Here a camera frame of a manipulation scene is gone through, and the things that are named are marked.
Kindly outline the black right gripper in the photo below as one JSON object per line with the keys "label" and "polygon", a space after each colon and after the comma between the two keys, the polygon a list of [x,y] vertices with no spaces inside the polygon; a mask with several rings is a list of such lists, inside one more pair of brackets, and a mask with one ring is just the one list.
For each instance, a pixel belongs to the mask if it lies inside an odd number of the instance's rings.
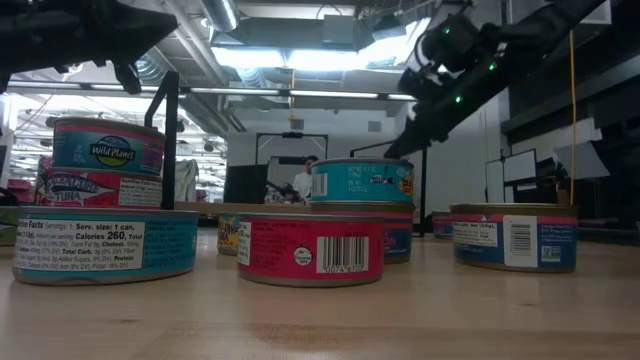
{"label": "black right gripper", "polygon": [[407,68],[399,80],[399,91],[415,98],[414,121],[405,125],[385,156],[403,157],[442,142],[460,123],[474,114],[480,103],[475,95],[454,88],[452,79],[438,84],[425,72]]}

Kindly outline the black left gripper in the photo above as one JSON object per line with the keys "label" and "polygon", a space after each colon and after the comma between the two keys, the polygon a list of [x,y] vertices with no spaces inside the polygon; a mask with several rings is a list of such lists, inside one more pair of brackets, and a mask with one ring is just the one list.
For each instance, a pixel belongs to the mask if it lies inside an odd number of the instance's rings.
{"label": "black left gripper", "polygon": [[109,61],[125,92],[142,92],[136,62],[160,40],[177,29],[173,15],[125,5],[118,0],[54,0],[76,27],[55,46],[54,68],[67,73],[74,64]]}

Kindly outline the blue red tuna can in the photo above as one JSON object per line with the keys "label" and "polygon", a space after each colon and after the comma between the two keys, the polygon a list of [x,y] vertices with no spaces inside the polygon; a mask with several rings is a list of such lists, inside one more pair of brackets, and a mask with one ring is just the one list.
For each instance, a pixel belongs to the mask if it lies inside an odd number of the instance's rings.
{"label": "blue red tuna can", "polygon": [[319,214],[376,217],[384,220],[384,261],[408,262],[413,234],[412,204],[395,202],[320,202],[311,210]]}
{"label": "blue red tuna can", "polygon": [[436,238],[451,240],[453,237],[453,224],[450,212],[431,213],[433,234]]}
{"label": "blue red tuna can", "polygon": [[166,136],[159,131],[95,118],[54,122],[54,167],[102,169],[159,176]]}
{"label": "blue red tuna can", "polygon": [[454,256],[462,264],[517,272],[576,269],[578,218],[569,205],[454,204]]}

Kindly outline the white panel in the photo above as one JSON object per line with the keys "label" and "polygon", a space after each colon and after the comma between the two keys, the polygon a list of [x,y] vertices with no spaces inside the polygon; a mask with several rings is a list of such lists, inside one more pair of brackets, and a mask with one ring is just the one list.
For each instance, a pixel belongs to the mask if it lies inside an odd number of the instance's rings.
{"label": "white panel", "polygon": [[490,161],[486,170],[486,203],[490,208],[498,209],[504,204],[504,164],[501,160]]}

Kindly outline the white screen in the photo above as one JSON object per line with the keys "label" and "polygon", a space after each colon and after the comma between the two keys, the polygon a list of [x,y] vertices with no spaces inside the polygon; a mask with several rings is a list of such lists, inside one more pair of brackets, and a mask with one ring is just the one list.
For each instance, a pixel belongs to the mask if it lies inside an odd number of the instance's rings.
{"label": "white screen", "polygon": [[537,176],[536,150],[531,149],[509,157],[503,163],[503,180],[505,183],[533,179]]}

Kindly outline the long light bar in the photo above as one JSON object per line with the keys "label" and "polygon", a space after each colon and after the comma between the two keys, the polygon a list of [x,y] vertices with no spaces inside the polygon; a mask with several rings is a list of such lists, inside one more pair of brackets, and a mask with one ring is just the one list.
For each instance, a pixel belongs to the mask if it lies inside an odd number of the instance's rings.
{"label": "long light bar", "polygon": [[[10,80],[8,90],[35,90],[44,93],[46,90],[56,91],[98,91],[124,93],[122,85],[115,84],[91,84],[91,83],[66,83],[66,82],[42,82]],[[376,92],[349,92],[326,90],[297,90],[297,89],[269,89],[269,88],[230,88],[230,87],[190,87],[179,86],[180,94],[212,94],[234,96],[263,96],[263,97],[308,97],[327,99],[353,99],[353,100],[377,100],[377,101],[415,101],[410,95],[400,93],[376,93]]]}

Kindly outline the person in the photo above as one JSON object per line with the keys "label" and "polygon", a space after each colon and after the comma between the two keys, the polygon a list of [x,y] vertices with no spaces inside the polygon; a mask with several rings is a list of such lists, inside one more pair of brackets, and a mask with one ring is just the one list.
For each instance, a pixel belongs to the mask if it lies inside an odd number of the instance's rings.
{"label": "person", "polygon": [[315,155],[305,158],[304,171],[294,177],[293,190],[295,191],[294,201],[305,203],[311,197],[312,174],[311,167],[318,161]]}

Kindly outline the black panel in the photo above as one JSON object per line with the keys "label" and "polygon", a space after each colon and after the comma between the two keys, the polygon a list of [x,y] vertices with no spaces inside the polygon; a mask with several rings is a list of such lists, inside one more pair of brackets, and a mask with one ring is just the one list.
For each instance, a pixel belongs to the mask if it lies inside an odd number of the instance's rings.
{"label": "black panel", "polygon": [[267,165],[229,166],[223,202],[263,204],[267,192],[267,175]]}

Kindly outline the grey angled panel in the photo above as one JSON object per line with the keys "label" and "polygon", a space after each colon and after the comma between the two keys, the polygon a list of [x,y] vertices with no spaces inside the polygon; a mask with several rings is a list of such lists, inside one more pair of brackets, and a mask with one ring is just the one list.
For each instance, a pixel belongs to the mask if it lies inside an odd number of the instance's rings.
{"label": "grey angled panel", "polygon": [[554,158],[562,164],[572,179],[587,180],[610,176],[603,160],[604,146],[601,141],[556,147],[553,153]]}

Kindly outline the silver ventilation duct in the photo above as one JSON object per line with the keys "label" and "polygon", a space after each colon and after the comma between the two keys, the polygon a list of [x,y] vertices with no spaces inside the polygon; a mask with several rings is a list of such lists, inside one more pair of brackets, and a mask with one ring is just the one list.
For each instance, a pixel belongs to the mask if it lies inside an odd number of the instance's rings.
{"label": "silver ventilation duct", "polygon": [[205,17],[215,31],[227,33],[235,30],[241,20],[234,0],[200,0]]}
{"label": "silver ventilation duct", "polygon": [[136,61],[138,78],[143,85],[160,85],[173,67],[160,50],[154,46]]}

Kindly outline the wooden shelf black frame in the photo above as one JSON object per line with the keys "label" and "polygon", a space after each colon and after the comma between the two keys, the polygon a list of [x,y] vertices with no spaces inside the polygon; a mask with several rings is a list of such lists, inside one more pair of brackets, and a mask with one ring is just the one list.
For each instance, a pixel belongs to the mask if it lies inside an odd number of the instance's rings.
{"label": "wooden shelf black frame", "polygon": [[[174,210],[175,207],[175,169],[176,169],[176,143],[177,143],[177,119],[178,119],[178,99],[180,95],[181,87],[179,81],[179,73],[176,71],[167,71],[162,78],[161,83],[155,91],[155,95],[152,98],[144,115],[144,126],[153,128],[153,118],[160,107],[160,103],[166,100],[166,130],[164,131],[166,141],[164,145],[164,157],[162,160],[163,169],[166,169],[166,175],[163,175],[162,181],[162,210]],[[383,142],[365,146],[362,148],[354,149],[351,151],[366,150],[369,148],[380,147],[388,145],[391,142]],[[429,225],[425,221],[425,209],[426,205],[420,205],[420,220],[419,223],[413,224],[414,237],[424,237],[427,233]]]}

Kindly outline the black background frame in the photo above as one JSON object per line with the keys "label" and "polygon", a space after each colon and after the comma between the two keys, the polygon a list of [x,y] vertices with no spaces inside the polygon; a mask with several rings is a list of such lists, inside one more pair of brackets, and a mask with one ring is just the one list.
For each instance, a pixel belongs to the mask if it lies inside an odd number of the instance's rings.
{"label": "black background frame", "polygon": [[254,165],[259,165],[259,153],[260,153],[260,138],[266,137],[280,137],[280,138],[288,138],[288,139],[302,139],[302,138],[322,138],[325,141],[325,146],[321,147],[324,151],[324,159],[328,159],[329,157],[329,135],[327,134],[305,134],[303,132],[289,131],[282,133],[269,133],[269,132],[258,132],[255,134],[255,150],[254,150]]}

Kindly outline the black table frame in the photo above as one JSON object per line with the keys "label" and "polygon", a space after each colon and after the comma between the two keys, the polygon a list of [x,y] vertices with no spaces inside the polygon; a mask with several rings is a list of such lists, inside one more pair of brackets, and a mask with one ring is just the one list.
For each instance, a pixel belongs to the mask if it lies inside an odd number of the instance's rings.
{"label": "black table frame", "polygon": [[580,220],[580,241],[640,247],[640,228],[625,226],[615,219]]}

